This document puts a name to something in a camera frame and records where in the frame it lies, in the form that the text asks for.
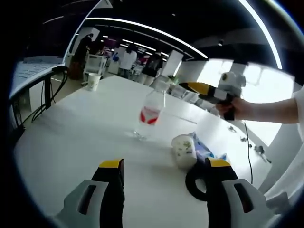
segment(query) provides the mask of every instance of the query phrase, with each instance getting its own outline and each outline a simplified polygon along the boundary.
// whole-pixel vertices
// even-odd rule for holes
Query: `human hand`
[[[239,97],[235,97],[229,105],[217,104],[215,105],[215,108],[218,110],[221,116],[224,116],[224,114],[228,112],[230,108],[234,108],[234,118],[236,120],[246,120],[252,113],[252,103]]]

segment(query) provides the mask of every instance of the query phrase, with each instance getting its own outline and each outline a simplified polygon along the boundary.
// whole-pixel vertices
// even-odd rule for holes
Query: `red bottle label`
[[[154,108],[143,107],[139,115],[139,120],[149,125],[155,125],[161,111]]]

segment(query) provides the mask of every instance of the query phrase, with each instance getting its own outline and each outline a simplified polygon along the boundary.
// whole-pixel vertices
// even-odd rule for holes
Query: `white table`
[[[188,193],[185,173],[171,154],[171,140],[195,131],[197,125],[170,114],[201,119],[198,134],[208,131],[202,135],[204,143],[215,154],[227,152],[237,175],[250,179],[247,144],[227,129],[230,124],[170,95],[153,140],[133,138],[131,131],[150,91],[136,82],[109,77],[100,81],[96,92],[81,89],[56,103],[25,131],[16,146],[16,161],[44,213],[58,213],[65,196],[90,180],[103,160],[124,158],[124,227],[208,227],[206,203]],[[259,163],[255,153],[250,156],[253,166]],[[263,179],[255,169],[254,175]]]

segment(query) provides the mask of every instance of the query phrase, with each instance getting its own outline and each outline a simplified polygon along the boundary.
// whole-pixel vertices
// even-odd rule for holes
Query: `plastic water bottle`
[[[139,139],[147,139],[153,135],[158,118],[166,105],[165,91],[169,85],[165,82],[160,82],[157,85],[158,88],[146,96],[143,107],[139,113],[139,123],[134,131]]]

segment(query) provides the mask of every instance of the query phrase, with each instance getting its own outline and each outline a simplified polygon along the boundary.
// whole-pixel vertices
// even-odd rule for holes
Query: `white cup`
[[[189,170],[197,161],[194,140],[186,134],[172,140],[172,147],[179,168]]]
[[[95,73],[89,73],[89,78],[87,81],[87,89],[89,91],[96,91],[101,75]]]

